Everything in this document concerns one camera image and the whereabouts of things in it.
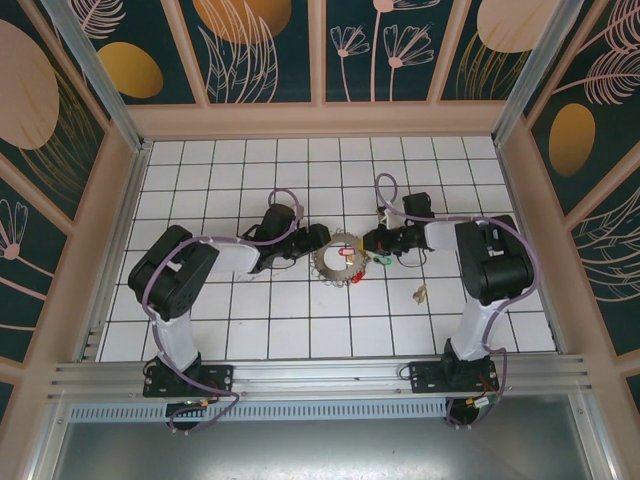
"metal base plate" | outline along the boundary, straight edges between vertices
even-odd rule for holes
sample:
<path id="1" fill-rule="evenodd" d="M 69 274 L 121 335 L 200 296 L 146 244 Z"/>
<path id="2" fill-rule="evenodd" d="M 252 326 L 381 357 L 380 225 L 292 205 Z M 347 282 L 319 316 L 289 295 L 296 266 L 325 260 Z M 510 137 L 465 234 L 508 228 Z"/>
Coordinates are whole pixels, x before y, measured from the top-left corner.
<path id="1" fill-rule="evenodd" d="M 440 362 L 411 362 L 409 364 L 409 377 L 411 378 L 411 391 L 413 393 L 451 393 L 451 392 L 479 392 L 484 391 L 482 382 L 469 382 L 464 385 L 451 386 L 447 382 L 444 370 Z M 496 366 L 489 362 L 489 367 L 483 377 L 495 390 L 499 383 L 496 374 Z"/>
<path id="2" fill-rule="evenodd" d="M 198 382 L 204 385 L 211 385 L 219 390 L 231 391 L 233 386 L 233 366 L 203 365 L 200 369 Z M 166 368 L 154 365 L 146 370 L 142 396 L 145 398 L 207 398 L 211 396 L 211 393 L 184 382 L 176 382 L 175 377 L 167 377 Z"/>

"metal gear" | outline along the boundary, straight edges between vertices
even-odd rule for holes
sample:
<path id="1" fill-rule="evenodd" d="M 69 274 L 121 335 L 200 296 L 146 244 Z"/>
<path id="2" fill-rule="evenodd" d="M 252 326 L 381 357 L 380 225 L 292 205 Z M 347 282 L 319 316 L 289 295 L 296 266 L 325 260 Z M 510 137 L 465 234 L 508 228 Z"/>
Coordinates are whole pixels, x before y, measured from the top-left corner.
<path id="1" fill-rule="evenodd" d="M 333 270 L 327 266 L 324 260 L 326 251 L 336 243 L 343 243 L 354 250 L 353 264 L 349 265 L 344 270 Z M 351 283 L 351 279 L 356 275 L 365 271 L 367 263 L 369 263 L 369 256 L 360 250 L 360 239 L 350 233 L 337 231 L 331 235 L 331 241 L 322 247 L 320 250 L 313 253 L 313 264 L 315 272 L 320 279 L 326 281 L 336 287 L 344 287 Z"/>

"grid tile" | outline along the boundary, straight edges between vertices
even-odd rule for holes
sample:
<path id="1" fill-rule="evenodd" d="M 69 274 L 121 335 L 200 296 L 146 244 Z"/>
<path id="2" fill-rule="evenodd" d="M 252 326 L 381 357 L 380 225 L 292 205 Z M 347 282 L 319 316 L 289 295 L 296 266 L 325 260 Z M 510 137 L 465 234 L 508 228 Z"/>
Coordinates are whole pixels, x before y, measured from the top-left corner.
<path id="1" fill-rule="evenodd" d="M 377 226 L 373 176 L 381 172 L 400 184 L 400 208 L 404 195 L 426 191 L 437 216 L 481 210 L 513 215 L 488 138 L 163 142 L 152 157 L 101 340 L 102 361 L 156 354 L 149 321 L 126 281 L 167 226 L 182 225 L 194 235 L 244 233 L 262 221 L 276 185 L 293 187 L 305 210 L 303 226 L 322 223 L 357 236 Z M 292 205 L 284 193 L 275 201 Z M 330 249 L 327 261 L 345 265 L 337 252 Z M 210 272 L 192 308 L 196 344 L 213 361 L 442 353 L 460 322 L 465 293 L 455 252 L 426 255 L 424 264 L 416 250 L 387 267 L 370 262 L 364 279 L 348 288 L 318 281 L 308 256 L 295 264 L 277 259 L 274 270 L 255 275 Z M 418 304 L 413 294 L 421 285 L 427 298 Z M 491 345 L 555 350 L 537 293 L 510 307 Z"/>

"flower illustration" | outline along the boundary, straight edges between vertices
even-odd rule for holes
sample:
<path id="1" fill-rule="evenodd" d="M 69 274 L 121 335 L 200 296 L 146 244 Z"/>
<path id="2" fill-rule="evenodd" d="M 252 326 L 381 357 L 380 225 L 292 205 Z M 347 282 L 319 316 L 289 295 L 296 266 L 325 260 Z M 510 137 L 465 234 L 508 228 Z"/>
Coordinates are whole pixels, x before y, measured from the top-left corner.
<path id="1" fill-rule="evenodd" d="M 431 44 L 428 31 L 429 26 L 406 27 L 398 38 L 398 25 L 384 29 L 384 47 L 391 67 L 389 101 L 393 101 L 393 79 L 396 68 L 420 65 L 433 60 L 433 50 L 427 49 Z"/>
<path id="2" fill-rule="evenodd" d="M 434 7 L 439 3 L 440 0 L 373 0 L 373 6 L 380 13 L 389 13 L 393 10 L 418 10 Z"/>
<path id="3" fill-rule="evenodd" d="M 347 75 L 344 70 L 344 59 L 354 55 L 367 53 L 370 49 L 369 44 L 365 42 L 366 37 L 362 31 L 362 27 L 347 27 L 344 32 L 340 27 L 331 29 L 331 40 L 333 46 L 336 47 L 338 56 L 340 57 L 340 66 L 342 68 L 342 83 L 344 85 L 344 93 L 347 96 L 347 102 L 351 101 L 349 96 L 349 87 L 347 86 Z"/>
<path id="4" fill-rule="evenodd" d="M 0 200 L 0 258 L 15 260 L 20 256 L 20 243 L 27 227 L 29 210 L 16 202 L 12 215 L 6 199 Z"/>

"purple cable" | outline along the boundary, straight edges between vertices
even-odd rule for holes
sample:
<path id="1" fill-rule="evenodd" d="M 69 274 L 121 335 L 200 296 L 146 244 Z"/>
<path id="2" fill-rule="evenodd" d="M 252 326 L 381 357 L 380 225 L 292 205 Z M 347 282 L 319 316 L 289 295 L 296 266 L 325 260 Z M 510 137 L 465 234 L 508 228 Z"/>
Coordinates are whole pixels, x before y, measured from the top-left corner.
<path id="1" fill-rule="evenodd" d="M 178 375 L 178 377 L 180 377 L 183 381 L 185 381 L 189 385 L 197 387 L 197 388 L 199 388 L 201 390 L 204 390 L 206 392 L 213 393 L 214 395 L 224 396 L 224 397 L 234 397 L 234 400 L 228 406 L 226 406 L 220 413 L 218 413 L 215 417 L 213 417 L 211 420 L 208 420 L 206 422 L 199 423 L 198 425 L 193 427 L 191 430 L 183 431 L 184 435 L 189 435 L 189 433 L 197 433 L 197 432 L 199 432 L 201 430 L 204 430 L 205 428 L 211 426 L 220 417 L 225 415 L 229 410 L 231 410 L 233 407 L 236 406 L 236 404 L 240 401 L 240 395 L 238 395 L 237 393 L 232 392 L 232 391 L 220 390 L 220 389 L 213 388 L 213 387 L 210 387 L 210 386 L 207 386 L 207 385 L 203 385 L 202 383 L 199 383 L 199 382 L 196 382 L 195 380 L 192 380 L 191 378 L 187 377 L 184 373 L 182 373 L 182 371 L 177 367 L 177 365 L 173 362 L 173 360 L 168 355 L 166 355 L 166 352 L 164 350 L 164 345 L 162 345 L 162 341 L 160 340 L 160 334 L 158 333 L 157 314 L 153 310 L 151 310 L 151 307 L 149 305 L 149 295 L 151 294 L 151 289 L 153 288 L 153 286 L 155 285 L 156 281 L 158 280 L 158 277 L 160 276 L 160 273 L 162 272 L 162 270 L 167 265 L 169 265 L 169 262 L 171 262 L 171 259 L 173 259 L 179 252 L 184 250 L 186 247 L 188 247 L 189 245 L 192 245 L 194 243 L 198 243 L 198 242 L 202 242 L 202 243 L 240 243 L 240 244 L 243 244 L 243 245 L 264 246 L 264 245 L 273 245 L 274 243 L 278 243 L 279 241 L 284 240 L 286 237 L 291 235 L 291 233 L 293 233 L 293 231 L 296 230 L 296 228 L 298 228 L 298 224 L 300 223 L 300 221 L 302 221 L 302 206 L 300 205 L 300 202 L 298 202 L 298 197 L 296 197 L 295 194 L 291 190 L 288 190 L 286 188 L 276 188 L 269 194 L 268 203 L 269 203 L 270 206 L 271 206 L 272 201 L 273 201 L 273 199 L 275 197 L 275 194 L 277 192 L 283 192 L 283 193 L 286 193 L 286 194 L 290 195 L 291 198 L 293 198 L 295 209 L 296 209 L 296 218 L 294 219 L 293 222 L 291 222 L 291 225 L 289 226 L 289 229 L 285 233 L 283 233 L 282 235 L 280 235 L 277 238 L 274 238 L 273 240 L 267 240 L 267 241 L 264 241 L 264 242 L 254 242 L 254 241 L 251 241 L 251 240 L 244 240 L 244 239 L 240 239 L 240 238 L 230 238 L 230 237 L 209 237 L 209 236 L 192 237 L 192 238 L 190 238 L 188 240 L 185 240 L 184 242 L 180 243 L 177 247 L 175 247 L 173 250 L 171 250 L 171 252 L 160 262 L 160 264 L 158 265 L 158 268 L 155 269 L 155 271 L 151 275 L 151 278 L 149 278 L 149 283 L 147 284 L 147 287 L 144 289 L 144 292 L 142 294 L 142 301 L 141 301 L 142 310 L 144 310 L 144 312 L 151 319 L 153 338 L 154 338 L 154 340 L 156 342 L 156 345 L 158 347 L 158 350 L 159 350 L 158 355 L 162 358 L 164 363 L 166 363 L 167 366 L 169 368 L 171 368 L 171 370 L 173 370 L 173 372 L 176 375 Z M 174 426 L 174 423 L 173 423 L 173 420 L 176 418 L 177 415 L 179 415 L 180 413 L 184 413 L 184 412 L 191 411 L 191 410 L 194 410 L 194 409 L 199 409 L 199 408 L 202 408 L 202 407 L 196 407 L 196 406 L 185 407 L 185 408 L 180 409 L 177 412 L 175 412 L 171 416 L 171 418 L 169 419 L 169 426 L 171 427 L 173 433 L 176 433 L 176 432 L 180 431 Z"/>
<path id="2" fill-rule="evenodd" d="M 380 179 L 386 177 L 389 180 L 391 180 L 391 183 L 393 184 L 393 199 L 396 198 L 397 193 L 398 193 L 398 182 L 396 182 L 396 179 L 393 178 L 392 175 L 388 174 L 388 173 L 381 173 L 376 177 L 376 181 L 375 181 L 375 189 L 376 189 L 376 196 L 380 199 L 380 202 L 382 202 L 382 204 L 389 209 L 389 211 L 391 211 L 392 213 L 394 213 L 395 215 L 398 215 L 400 217 L 406 218 L 407 220 L 413 220 L 414 222 L 421 222 L 421 223 L 434 223 L 434 222 L 468 222 L 468 221 L 476 221 L 476 220 L 480 220 L 480 221 L 484 221 L 487 223 L 492 223 L 494 225 L 497 225 L 503 229 L 505 229 L 507 232 L 509 232 L 511 235 L 513 235 L 521 244 L 522 246 L 525 248 L 525 250 L 527 251 L 527 254 L 529 255 L 529 258 L 531 259 L 531 263 L 533 265 L 533 283 L 531 285 L 531 287 L 524 292 L 522 295 L 519 295 L 515 298 L 509 299 L 503 303 L 501 303 L 500 305 L 498 305 L 498 308 L 495 309 L 495 311 L 491 314 L 491 316 L 489 317 L 489 321 L 487 323 L 487 327 L 484 330 L 484 333 L 482 334 L 482 346 L 484 347 L 484 349 L 489 352 L 489 353 L 494 353 L 494 354 L 498 354 L 501 353 L 503 355 L 503 362 L 502 362 L 502 382 L 500 383 L 500 390 L 498 391 L 498 398 L 496 399 L 496 403 L 493 405 L 493 408 L 491 408 L 491 410 L 489 410 L 489 412 L 487 412 L 487 414 L 482 417 L 480 420 L 476 421 L 475 423 L 478 424 L 480 423 L 480 421 L 484 420 L 485 418 L 487 418 L 487 416 L 489 415 L 490 412 L 492 412 L 495 407 L 498 405 L 498 402 L 500 402 L 500 399 L 502 398 L 502 395 L 504 394 L 504 389 L 505 389 L 505 383 L 507 380 L 507 349 L 506 348 L 498 348 L 496 350 L 493 350 L 491 347 L 489 347 L 488 343 L 489 343 L 489 333 L 491 333 L 491 328 L 493 327 L 493 324 L 495 323 L 496 319 L 498 318 L 498 316 L 504 311 L 505 308 L 507 308 L 509 305 L 512 305 L 515 302 L 518 302 L 524 298 L 527 298 L 529 295 L 531 295 L 533 292 L 535 292 L 538 289 L 538 286 L 540 285 L 540 272 L 542 271 L 542 268 L 540 267 L 540 260 L 538 259 L 538 256 L 536 255 L 536 252 L 533 250 L 533 248 L 531 247 L 531 245 L 529 245 L 529 242 L 527 242 L 527 239 L 524 238 L 524 236 L 522 236 L 517 230 L 515 230 L 514 228 L 512 228 L 511 226 L 507 225 L 506 223 L 497 220 L 495 218 L 488 218 L 488 217 L 484 217 L 484 216 L 474 216 L 474 217 L 465 217 L 465 216 L 452 216 L 452 217 L 447 217 L 447 218 L 424 218 L 424 217 L 415 217 L 413 215 L 407 215 L 404 212 L 401 212 L 400 210 L 396 209 L 393 205 L 391 205 L 391 203 L 389 203 L 387 200 L 385 200 L 385 198 L 382 196 L 382 192 L 380 191 Z M 445 421 L 447 421 L 447 423 L 451 426 L 455 426 L 453 424 L 453 422 L 451 422 L 451 420 L 455 420 L 453 418 L 450 417 L 450 413 L 451 413 L 451 406 L 453 405 L 453 400 L 449 401 L 449 406 L 447 408 L 447 417 L 445 418 Z"/>

